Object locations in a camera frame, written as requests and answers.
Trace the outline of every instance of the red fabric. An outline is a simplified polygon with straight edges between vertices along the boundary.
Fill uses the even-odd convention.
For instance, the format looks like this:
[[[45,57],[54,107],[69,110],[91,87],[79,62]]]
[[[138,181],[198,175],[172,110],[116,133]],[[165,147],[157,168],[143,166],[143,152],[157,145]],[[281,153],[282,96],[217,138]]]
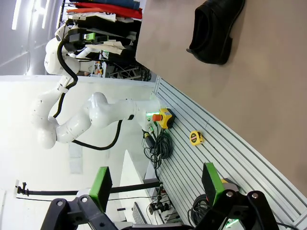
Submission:
[[[80,8],[99,8],[102,11],[94,11],[94,12],[107,12],[107,13],[115,13],[119,16],[125,17],[125,18],[137,18],[142,19],[142,9],[139,8],[139,10],[133,10],[125,7],[110,5],[110,4],[101,4],[101,3],[88,3],[88,2],[77,2],[74,3],[75,6]],[[81,13],[81,11],[75,10],[67,10],[67,13],[69,12],[77,12]]]

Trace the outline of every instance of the black shoe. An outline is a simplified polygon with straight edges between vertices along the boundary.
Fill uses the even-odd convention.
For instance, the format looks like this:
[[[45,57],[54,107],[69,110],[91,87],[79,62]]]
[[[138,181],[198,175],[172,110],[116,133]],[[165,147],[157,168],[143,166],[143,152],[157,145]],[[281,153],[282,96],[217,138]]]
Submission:
[[[244,4],[245,0],[207,0],[198,7],[193,39],[187,51],[199,61],[225,64],[232,44],[229,34]]]

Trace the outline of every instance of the ceiling light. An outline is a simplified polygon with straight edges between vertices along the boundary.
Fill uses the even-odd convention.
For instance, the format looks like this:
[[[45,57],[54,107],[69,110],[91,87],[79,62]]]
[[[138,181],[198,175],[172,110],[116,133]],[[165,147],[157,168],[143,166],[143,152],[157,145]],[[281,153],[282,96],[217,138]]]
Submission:
[[[21,0],[16,0],[13,22],[12,22],[12,30],[16,30],[16,27],[17,27],[17,20],[18,20],[20,5],[21,5]]]
[[[42,28],[43,29],[45,28],[45,24],[46,24],[46,17],[47,17],[47,13],[48,13],[49,2],[50,2],[50,0],[47,0],[47,2],[46,2],[44,18],[43,18],[43,24],[42,24]]]
[[[61,17],[61,13],[62,13],[62,6],[60,6],[59,12],[58,12],[57,29],[59,28],[59,19]]]

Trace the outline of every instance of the cable bundle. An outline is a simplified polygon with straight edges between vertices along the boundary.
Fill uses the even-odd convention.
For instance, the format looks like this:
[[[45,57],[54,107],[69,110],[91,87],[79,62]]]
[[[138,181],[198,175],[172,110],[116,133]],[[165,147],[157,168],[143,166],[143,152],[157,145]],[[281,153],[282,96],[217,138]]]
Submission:
[[[206,215],[208,209],[210,208],[209,202],[207,201],[207,196],[205,194],[198,196],[193,203],[191,209],[188,210],[188,221],[192,226],[190,218],[192,219],[195,226],[199,224],[201,219]]]
[[[151,154],[148,156],[146,154],[146,149],[149,150]],[[168,133],[165,132],[165,129],[161,129],[160,134],[155,138],[154,148],[144,148],[145,156],[153,163],[153,168],[157,179],[157,170],[162,164],[162,159],[169,158],[173,152],[173,141]]]

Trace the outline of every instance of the black mount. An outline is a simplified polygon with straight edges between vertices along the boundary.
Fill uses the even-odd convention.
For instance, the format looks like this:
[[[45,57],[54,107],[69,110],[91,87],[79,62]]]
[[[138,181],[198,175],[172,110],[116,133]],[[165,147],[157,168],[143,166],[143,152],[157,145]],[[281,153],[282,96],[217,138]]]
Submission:
[[[86,223],[95,230],[118,230],[89,195],[83,195],[73,201],[54,199],[41,230],[76,230],[78,225]]]
[[[242,195],[230,189],[221,193],[195,230],[219,230],[228,219],[239,219],[245,230],[279,230],[262,192],[252,191]]]

